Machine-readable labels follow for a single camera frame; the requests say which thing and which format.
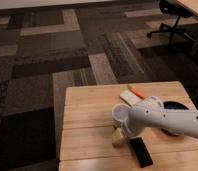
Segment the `white cup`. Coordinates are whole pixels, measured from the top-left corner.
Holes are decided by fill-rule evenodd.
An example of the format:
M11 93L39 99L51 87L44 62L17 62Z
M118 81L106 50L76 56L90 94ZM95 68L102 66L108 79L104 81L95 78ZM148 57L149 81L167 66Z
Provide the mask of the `white cup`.
M121 127L121 123L123 122L124 118L128 115L129 112L130 107L125 104L116 104L112 108L112 117L116 128Z

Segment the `desk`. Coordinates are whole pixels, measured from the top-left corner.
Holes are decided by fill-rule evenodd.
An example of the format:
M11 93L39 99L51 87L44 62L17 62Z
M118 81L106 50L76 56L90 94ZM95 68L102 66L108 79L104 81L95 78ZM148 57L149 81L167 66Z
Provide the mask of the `desk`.
M146 96L178 101L195 109L180 82L133 84ZM127 85L68 88L66 92L59 171L197 170L198 140L172 137L146 128L142 136L154 165L141 169L127 145L113 148L111 109L123 103L119 94Z
M198 18L198 0L176 0L178 4L192 12ZM190 55L194 56L198 50L198 38L193 45Z

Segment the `table leg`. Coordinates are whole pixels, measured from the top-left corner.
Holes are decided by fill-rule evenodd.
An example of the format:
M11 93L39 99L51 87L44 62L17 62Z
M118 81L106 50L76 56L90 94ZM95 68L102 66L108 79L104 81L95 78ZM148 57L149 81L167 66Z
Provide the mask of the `table leg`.
M198 38L196 39L193 47L190 50L190 56L194 56L198 50Z

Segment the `small yellow object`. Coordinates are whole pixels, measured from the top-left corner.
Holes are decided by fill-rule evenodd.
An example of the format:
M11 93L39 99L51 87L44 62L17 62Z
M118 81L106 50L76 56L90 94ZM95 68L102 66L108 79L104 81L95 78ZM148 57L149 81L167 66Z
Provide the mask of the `small yellow object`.
M115 132L112 134L112 144L114 147L122 146L126 141L126 137L124 136L121 128L117 128Z

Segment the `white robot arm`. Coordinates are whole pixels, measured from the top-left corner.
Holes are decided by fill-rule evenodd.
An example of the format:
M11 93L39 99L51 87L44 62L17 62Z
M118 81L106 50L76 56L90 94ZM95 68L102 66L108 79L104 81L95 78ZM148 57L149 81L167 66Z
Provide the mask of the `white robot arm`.
M121 124L122 132L129 138L136 137L145 127L198 138L198 110L164 109L162 101L151 96L132 106Z

